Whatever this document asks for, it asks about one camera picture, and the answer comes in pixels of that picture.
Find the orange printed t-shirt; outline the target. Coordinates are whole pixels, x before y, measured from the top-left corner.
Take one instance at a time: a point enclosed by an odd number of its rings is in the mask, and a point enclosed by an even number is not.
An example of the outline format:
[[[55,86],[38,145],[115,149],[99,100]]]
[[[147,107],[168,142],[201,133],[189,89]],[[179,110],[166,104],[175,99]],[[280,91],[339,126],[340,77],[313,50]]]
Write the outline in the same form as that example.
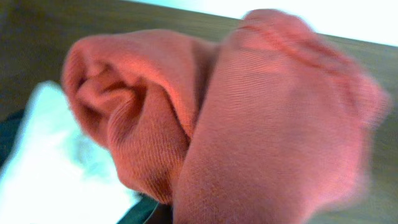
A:
[[[86,37],[70,109],[120,181],[175,223],[304,223],[356,200],[386,92],[298,17],[251,11],[220,43],[170,30]]]

